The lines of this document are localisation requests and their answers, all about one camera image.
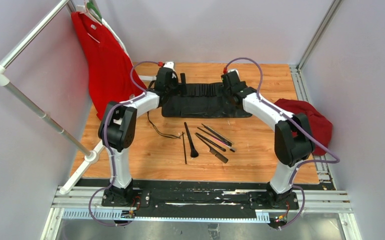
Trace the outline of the black makeup brush roll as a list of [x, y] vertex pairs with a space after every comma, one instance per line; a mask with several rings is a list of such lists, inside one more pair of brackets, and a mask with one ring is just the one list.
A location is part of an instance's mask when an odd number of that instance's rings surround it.
[[233, 105], [225, 95], [223, 84], [186, 83], [186, 95], [169, 97], [161, 107], [165, 118], [249, 118], [252, 115]]

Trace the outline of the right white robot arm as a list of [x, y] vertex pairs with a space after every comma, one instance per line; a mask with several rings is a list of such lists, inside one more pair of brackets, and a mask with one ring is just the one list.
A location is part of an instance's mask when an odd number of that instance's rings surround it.
[[252, 114], [274, 132], [274, 152], [278, 159], [274, 176], [268, 183], [266, 202], [272, 208], [285, 204], [292, 192], [295, 175], [315, 150], [312, 131], [304, 113], [293, 114], [265, 99], [256, 89], [241, 81], [236, 69], [221, 75], [229, 100]]

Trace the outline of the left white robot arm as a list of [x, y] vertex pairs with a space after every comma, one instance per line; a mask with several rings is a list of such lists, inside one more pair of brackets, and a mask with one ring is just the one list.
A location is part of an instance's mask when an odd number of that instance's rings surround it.
[[129, 150], [135, 138], [137, 118], [162, 107], [175, 94], [178, 84], [175, 64], [167, 61], [157, 72], [154, 88], [131, 100], [107, 104], [98, 136], [110, 160], [111, 177], [107, 190], [122, 207], [129, 206], [134, 200]]

